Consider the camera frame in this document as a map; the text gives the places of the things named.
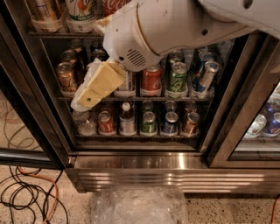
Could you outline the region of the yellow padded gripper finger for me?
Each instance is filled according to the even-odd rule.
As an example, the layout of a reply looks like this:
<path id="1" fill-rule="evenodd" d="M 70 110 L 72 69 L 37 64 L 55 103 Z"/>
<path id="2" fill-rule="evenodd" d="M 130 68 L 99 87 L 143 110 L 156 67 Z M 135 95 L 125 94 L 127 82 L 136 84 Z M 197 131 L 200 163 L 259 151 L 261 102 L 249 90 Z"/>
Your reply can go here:
<path id="1" fill-rule="evenodd" d="M 95 59 L 89 64 L 83 83 L 71 101 L 71 108 L 84 112 L 119 88 L 126 78 L 126 70 L 118 62 Z"/>

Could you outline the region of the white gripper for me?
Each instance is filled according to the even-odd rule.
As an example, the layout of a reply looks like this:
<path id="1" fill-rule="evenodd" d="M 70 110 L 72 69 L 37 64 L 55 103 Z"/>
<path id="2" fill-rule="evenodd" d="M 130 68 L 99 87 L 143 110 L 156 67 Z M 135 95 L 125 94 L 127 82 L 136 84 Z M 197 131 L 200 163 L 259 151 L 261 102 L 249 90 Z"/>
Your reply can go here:
<path id="1" fill-rule="evenodd" d="M 246 35 L 253 29 L 219 20 L 198 0 L 131 0 L 94 21 L 109 57 L 134 72 L 175 50 L 193 49 Z"/>

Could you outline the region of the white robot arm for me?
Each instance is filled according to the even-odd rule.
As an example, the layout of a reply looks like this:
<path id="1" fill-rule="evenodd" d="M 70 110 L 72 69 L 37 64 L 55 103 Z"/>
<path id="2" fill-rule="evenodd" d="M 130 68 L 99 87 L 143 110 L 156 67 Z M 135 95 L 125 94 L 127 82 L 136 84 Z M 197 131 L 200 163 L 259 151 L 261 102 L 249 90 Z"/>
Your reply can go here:
<path id="1" fill-rule="evenodd" d="M 84 112 L 123 84 L 127 72 L 157 64 L 175 50 L 208 46 L 260 30 L 280 37 L 280 0 L 131 0 L 113 14 L 103 47 L 71 108 Z"/>

